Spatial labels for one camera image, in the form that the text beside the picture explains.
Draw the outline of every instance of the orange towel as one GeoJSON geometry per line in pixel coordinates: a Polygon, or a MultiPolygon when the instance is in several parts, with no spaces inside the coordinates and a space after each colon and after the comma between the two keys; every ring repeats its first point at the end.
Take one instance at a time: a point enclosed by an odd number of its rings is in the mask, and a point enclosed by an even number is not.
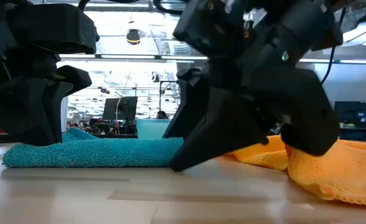
{"type": "Polygon", "coordinates": [[[324,200],[366,205],[366,142],[338,140],[322,157],[312,157],[269,137],[233,152],[243,163],[287,170],[297,184],[324,200]]]}

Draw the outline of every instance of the teal towel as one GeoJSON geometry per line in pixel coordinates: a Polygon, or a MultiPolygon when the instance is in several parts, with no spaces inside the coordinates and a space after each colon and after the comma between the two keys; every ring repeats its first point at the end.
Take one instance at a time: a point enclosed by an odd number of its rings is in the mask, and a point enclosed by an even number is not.
{"type": "Polygon", "coordinates": [[[76,128],[63,143],[18,144],[3,156],[6,167],[167,167],[183,139],[99,139],[76,128]]]}

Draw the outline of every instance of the microfiber towel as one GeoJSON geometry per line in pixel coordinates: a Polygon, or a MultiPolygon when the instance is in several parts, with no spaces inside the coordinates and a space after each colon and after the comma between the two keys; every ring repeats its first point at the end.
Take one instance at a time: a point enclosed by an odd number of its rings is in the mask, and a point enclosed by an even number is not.
{"type": "Polygon", "coordinates": [[[324,200],[366,205],[366,142],[338,140],[321,157],[286,146],[270,136],[266,146],[256,144],[233,152],[246,164],[286,170],[297,184],[324,200]]]}
{"type": "Polygon", "coordinates": [[[183,139],[99,139],[76,128],[63,143],[18,144],[3,156],[6,167],[167,167],[183,139]]]}

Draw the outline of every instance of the wooden table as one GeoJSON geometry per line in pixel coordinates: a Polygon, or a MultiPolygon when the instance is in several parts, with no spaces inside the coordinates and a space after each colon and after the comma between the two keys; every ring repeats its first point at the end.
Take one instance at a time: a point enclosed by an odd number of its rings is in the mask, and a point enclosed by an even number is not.
{"type": "Polygon", "coordinates": [[[5,169],[0,224],[366,223],[366,207],[324,202],[284,172],[218,158],[169,169],[5,169]]]}

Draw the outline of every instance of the person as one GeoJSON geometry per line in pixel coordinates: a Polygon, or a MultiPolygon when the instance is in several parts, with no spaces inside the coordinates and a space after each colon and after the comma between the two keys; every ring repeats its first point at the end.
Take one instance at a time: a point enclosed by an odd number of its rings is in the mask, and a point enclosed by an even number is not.
{"type": "Polygon", "coordinates": [[[165,111],[158,111],[157,112],[157,119],[169,119],[166,115],[165,111]]]}

